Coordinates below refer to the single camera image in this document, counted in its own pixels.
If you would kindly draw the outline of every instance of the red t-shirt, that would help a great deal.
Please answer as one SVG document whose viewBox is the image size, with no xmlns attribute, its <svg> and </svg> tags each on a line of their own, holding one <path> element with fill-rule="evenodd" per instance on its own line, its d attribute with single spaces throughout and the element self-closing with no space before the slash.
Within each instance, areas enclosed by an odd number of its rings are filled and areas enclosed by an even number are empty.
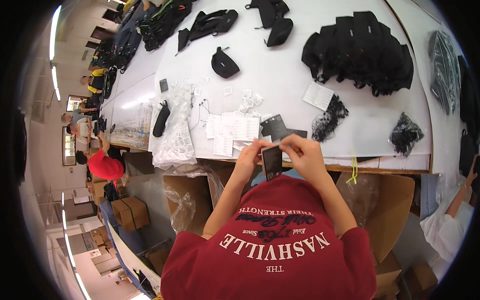
<svg viewBox="0 0 480 300">
<path fill-rule="evenodd" d="M 338 239 L 318 192 L 285 175 L 252 188 L 212 238 L 180 232 L 161 277 L 165 300 L 370 300 L 367 232 Z"/>
<path fill-rule="evenodd" d="M 123 176 L 123 165 L 117 159 L 105 156 L 103 149 L 95 153 L 87 162 L 90 172 L 107 179 L 118 179 Z"/>
</svg>

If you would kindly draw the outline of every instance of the hand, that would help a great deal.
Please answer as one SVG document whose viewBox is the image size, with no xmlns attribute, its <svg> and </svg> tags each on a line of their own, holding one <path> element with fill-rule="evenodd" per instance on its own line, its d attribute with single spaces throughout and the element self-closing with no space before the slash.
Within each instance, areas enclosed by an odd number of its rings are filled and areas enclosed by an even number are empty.
<svg viewBox="0 0 480 300">
<path fill-rule="evenodd" d="M 252 176 L 253 169 L 260 161 L 258 153 L 264 147 L 273 146 L 275 144 L 263 141 L 263 140 L 253 140 L 253 144 L 248 147 L 245 147 L 240 155 L 237 158 L 237 163 L 233 169 L 232 176 L 230 179 L 234 180 L 233 182 L 238 182 L 242 186 L 248 183 L 250 177 Z"/>
<path fill-rule="evenodd" d="M 319 142 L 291 134 L 280 142 L 280 149 L 288 154 L 295 170 L 311 185 L 321 184 L 324 176 L 328 176 Z"/>
<path fill-rule="evenodd" d="M 467 176 L 467 180 L 465 180 L 465 186 L 467 186 L 467 187 L 472 185 L 472 182 L 478 176 L 477 173 L 473 173 L 473 169 L 475 168 L 475 161 L 477 160 L 477 157 L 478 157 L 478 154 L 475 154 L 475 156 L 473 157 L 472 166 L 470 167 L 470 172 L 468 173 L 468 176 Z"/>
</svg>

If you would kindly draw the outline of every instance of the clear plastic bag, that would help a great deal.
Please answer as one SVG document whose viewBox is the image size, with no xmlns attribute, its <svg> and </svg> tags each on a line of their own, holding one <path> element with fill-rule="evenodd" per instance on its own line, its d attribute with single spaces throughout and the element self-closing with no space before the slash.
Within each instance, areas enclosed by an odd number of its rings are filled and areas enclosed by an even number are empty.
<svg viewBox="0 0 480 300">
<path fill-rule="evenodd" d="M 430 36 L 428 54 L 431 62 L 430 90 L 447 115 L 460 108 L 460 65 L 445 30 Z"/>
<path fill-rule="evenodd" d="M 359 227 L 364 228 L 368 217 L 377 205 L 380 194 L 380 175 L 360 173 L 357 184 L 349 180 L 351 174 L 342 173 L 336 182 L 336 188 L 347 203 Z"/>
<path fill-rule="evenodd" d="M 153 128 L 161 110 L 160 103 L 166 100 L 170 115 L 165 123 L 163 135 L 153 136 Z M 171 89 L 160 97 L 150 100 L 153 113 L 150 126 L 149 151 L 153 154 L 153 165 L 165 167 L 177 164 L 196 164 L 194 149 L 188 120 L 192 103 L 191 86 L 187 83 L 174 84 Z"/>
<path fill-rule="evenodd" d="M 408 157 L 412 152 L 415 143 L 424 137 L 421 128 L 415 124 L 409 116 L 402 112 L 398 123 L 393 128 L 389 142 L 391 142 L 397 153 L 403 157 Z"/>
<path fill-rule="evenodd" d="M 220 177 L 214 173 L 210 168 L 205 166 L 195 165 L 179 165 L 177 167 L 169 168 L 162 176 L 163 192 L 172 201 L 178 204 L 177 209 L 172 213 L 170 221 L 172 228 L 176 233 L 185 231 L 191 224 L 195 212 L 197 211 L 196 199 L 188 192 L 188 187 L 185 191 L 177 191 L 174 187 L 168 185 L 164 181 L 164 176 L 184 176 L 195 178 L 199 176 L 207 176 L 210 188 L 210 195 L 212 197 L 212 206 L 215 208 L 218 199 L 223 192 L 223 185 L 220 182 Z"/>
</svg>

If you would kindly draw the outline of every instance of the ceiling light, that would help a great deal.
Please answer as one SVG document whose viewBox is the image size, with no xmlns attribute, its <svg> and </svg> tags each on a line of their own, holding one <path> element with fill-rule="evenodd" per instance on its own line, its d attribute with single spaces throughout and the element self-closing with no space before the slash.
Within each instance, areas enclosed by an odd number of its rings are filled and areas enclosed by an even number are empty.
<svg viewBox="0 0 480 300">
<path fill-rule="evenodd" d="M 66 233 L 65 233 L 65 243 L 67 244 L 68 257 L 70 257 L 70 262 L 72 263 L 72 266 L 75 268 L 75 261 L 73 260 L 72 250 L 70 249 L 70 243 L 68 242 L 68 235 Z"/>
<path fill-rule="evenodd" d="M 55 66 L 52 67 L 52 79 L 53 79 L 53 88 L 58 90 L 59 84 L 57 82 L 57 68 Z"/>
<path fill-rule="evenodd" d="M 84 283 L 82 282 L 82 279 L 80 278 L 80 274 L 75 272 L 75 276 L 77 276 L 78 285 L 80 286 L 80 289 L 82 290 L 82 293 L 84 294 L 85 298 L 87 300 L 92 300 L 92 298 L 90 298 L 90 296 L 88 295 L 87 290 L 85 289 Z"/>
<path fill-rule="evenodd" d="M 50 29 L 50 60 L 55 56 L 55 35 L 57 33 L 57 24 L 59 22 L 61 5 L 57 8 L 52 18 L 52 28 Z"/>
<path fill-rule="evenodd" d="M 61 211 L 61 217 L 62 217 L 63 229 L 67 230 L 67 220 L 65 218 L 65 210 L 64 209 L 62 209 L 62 211 Z"/>
</svg>

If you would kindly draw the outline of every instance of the yellow strap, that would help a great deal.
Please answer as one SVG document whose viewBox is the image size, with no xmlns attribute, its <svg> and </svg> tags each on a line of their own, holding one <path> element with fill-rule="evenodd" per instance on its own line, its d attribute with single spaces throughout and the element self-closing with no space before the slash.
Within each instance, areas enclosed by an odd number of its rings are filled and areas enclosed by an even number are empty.
<svg viewBox="0 0 480 300">
<path fill-rule="evenodd" d="M 354 184 L 357 184 L 357 176 L 359 174 L 359 166 L 358 166 L 358 162 L 357 162 L 357 158 L 356 157 L 352 157 L 352 177 L 347 180 L 345 183 L 349 183 L 350 181 L 353 180 L 353 183 Z"/>
</svg>

